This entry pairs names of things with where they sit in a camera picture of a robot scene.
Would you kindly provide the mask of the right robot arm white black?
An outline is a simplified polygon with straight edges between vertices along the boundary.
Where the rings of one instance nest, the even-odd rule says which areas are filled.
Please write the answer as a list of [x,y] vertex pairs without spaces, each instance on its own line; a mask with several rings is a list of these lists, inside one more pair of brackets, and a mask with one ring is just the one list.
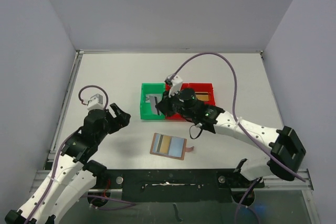
[[220,107],[199,100],[191,88],[174,96],[165,91],[155,108],[165,116],[180,115],[200,131],[230,136],[262,150],[267,155],[266,158],[258,161],[247,159],[235,171],[234,182],[238,186],[245,187],[252,180],[270,174],[286,181],[305,181],[298,174],[298,169],[306,155],[306,149],[291,127],[276,129],[239,119]]

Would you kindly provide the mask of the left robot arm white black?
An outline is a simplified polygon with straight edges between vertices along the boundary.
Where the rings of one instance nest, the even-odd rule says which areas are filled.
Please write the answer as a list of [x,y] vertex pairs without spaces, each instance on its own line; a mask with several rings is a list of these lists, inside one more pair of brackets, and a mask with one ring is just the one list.
[[7,213],[5,222],[56,223],[90,188],[104,186],[107,168],[92,156],[103,139],[128,126],[130,118],[115,103],[90,110],[83,125],[61,143],[44,181],[18,210]]

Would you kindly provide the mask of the brown leather card holder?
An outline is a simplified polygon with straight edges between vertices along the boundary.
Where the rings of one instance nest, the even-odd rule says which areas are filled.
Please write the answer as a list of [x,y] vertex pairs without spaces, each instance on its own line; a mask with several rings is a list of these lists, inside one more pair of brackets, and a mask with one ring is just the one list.
[[194,151],[193,146],[186,145],[186,138],[154,133],[150,154],[183,161],[185,153]]

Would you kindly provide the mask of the silver grey card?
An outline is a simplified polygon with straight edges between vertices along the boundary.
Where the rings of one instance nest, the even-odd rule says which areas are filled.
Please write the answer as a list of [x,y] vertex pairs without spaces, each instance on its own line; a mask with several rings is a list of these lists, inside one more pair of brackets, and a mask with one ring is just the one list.
[[153,97],[154,96],[154,94],[146,94],[145,95],[145,103],[150,103],[150,99],[151,99],[151,97]]

